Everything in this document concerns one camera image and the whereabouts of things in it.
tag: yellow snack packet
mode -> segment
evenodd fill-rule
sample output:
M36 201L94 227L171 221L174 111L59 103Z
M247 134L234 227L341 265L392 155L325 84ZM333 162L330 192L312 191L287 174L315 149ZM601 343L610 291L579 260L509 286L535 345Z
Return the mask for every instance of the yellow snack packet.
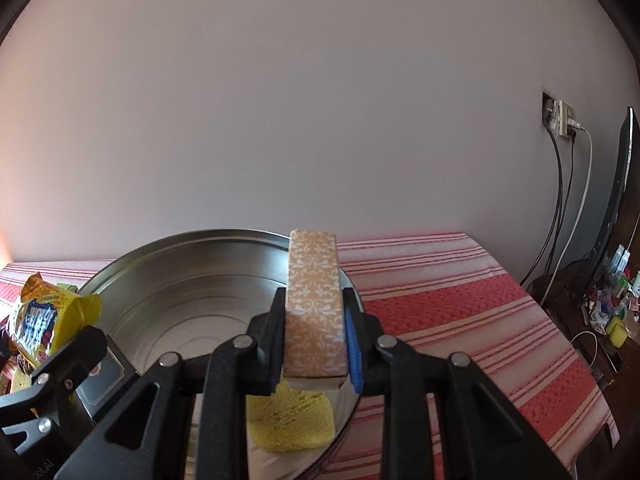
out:
M9 318L9 336L18 350L39 367L85 326L100 317L100 296L78 296L42 279L30 276L20 292L20 306Z

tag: red and white tablecloth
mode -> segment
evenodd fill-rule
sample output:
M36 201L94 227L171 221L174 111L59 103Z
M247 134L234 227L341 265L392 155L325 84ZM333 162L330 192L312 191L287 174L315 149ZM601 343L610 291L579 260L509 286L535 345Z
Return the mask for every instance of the red and white tablecloth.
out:
M604 424L618 430L584 361L544 311L463 233L341 243L340 266L387 333L421 352L464 351L569 466ZM110 260L9 264L0 272L0 317L27 276L82 285ZM322 480L377 478L382 398L363 399ZM440 435L432 436L442 478Z

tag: gray wall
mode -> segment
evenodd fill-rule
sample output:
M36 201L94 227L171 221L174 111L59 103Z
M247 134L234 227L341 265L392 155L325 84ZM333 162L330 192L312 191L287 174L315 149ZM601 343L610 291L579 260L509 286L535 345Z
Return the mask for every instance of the gray wall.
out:
M0 48L0 226L16 260L223 226L465 230L520 277L555 202L543 86L594 137L573 258L640 108L595 0L33 0Z

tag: metal basin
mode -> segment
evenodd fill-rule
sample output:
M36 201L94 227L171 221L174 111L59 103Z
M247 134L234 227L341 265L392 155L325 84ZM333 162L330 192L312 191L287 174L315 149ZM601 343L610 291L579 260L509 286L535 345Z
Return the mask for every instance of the metal basin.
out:
M100 294L103 311L98 327L144 373L164 352L195 357L243 333L253 316L269 309L276 288L286 285L288 249L288 237L260 231L184 233L117 259L80 293ZM353 286L342 271L340 282ZM286 480L319 472L319 463L344 437L358 402L349 381L327 394L334 407L334 442L325 449L268 453L249 439L252 480ZM199 416L197 400L190 449Z

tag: wall socket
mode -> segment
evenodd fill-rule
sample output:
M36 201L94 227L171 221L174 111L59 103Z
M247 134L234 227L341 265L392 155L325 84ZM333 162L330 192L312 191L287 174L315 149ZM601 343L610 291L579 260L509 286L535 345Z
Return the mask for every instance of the wall socket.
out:
M542 122L556 135L573 140L575 132L567 126L567 118L574 118L574 109L565 101L542 89Z

